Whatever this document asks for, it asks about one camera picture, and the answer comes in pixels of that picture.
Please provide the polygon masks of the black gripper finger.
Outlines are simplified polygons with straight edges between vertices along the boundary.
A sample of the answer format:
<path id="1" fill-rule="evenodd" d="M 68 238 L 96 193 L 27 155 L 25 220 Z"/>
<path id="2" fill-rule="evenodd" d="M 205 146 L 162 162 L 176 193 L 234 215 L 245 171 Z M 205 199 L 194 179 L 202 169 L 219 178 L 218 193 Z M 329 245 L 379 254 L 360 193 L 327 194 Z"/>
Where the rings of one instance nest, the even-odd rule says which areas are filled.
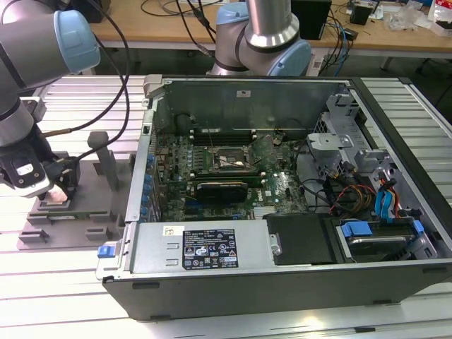
<path id="1" fill-rule="evenodd" d="M 76 157 L 45 162 L 44 170 L 50 182 L 57 185 L 67 198 L 74 197 L 80 180 L 80 165 Z"/>

